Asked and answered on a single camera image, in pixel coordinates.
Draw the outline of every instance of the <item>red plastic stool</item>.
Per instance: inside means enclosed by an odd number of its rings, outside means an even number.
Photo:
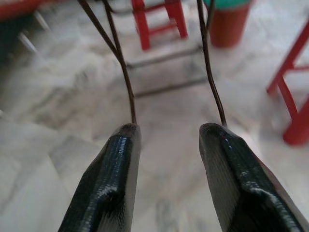
[[[132,0],[132,7],[143,50],[150,48],[151,35],[173,29],[175,27],[178,28],[181,38],[186,38],[188,36],[181,0],[165,0],[164,3],[152,7],[145,7],[143,0]],[[162,7],[166,8],[170,22],[166,25],[150,29],[147,24],[146,13]]]
[[[298,36],[298,39],[293,45],[288,56],[285,58],[285,61],[275,75],[275,78],[267,88],[267,92],[270,94],[274,92],[276,87],[278,86],[285,101],[285,104],[289,110],[292,122],[284,132],[283,139],[286,143],[291,145],[300,145],[309,140],[309,96],[303,107],[298,112],[294,99],[288,86],[284,81],[283,76],[287,71],[309,71],[309,65],[304,65],[301,67],[297,67],[294,65],[296,58],[298,57],[298,55],[300,55],[300,52],[304,48],[308,39],[309,19],[304,29]]]

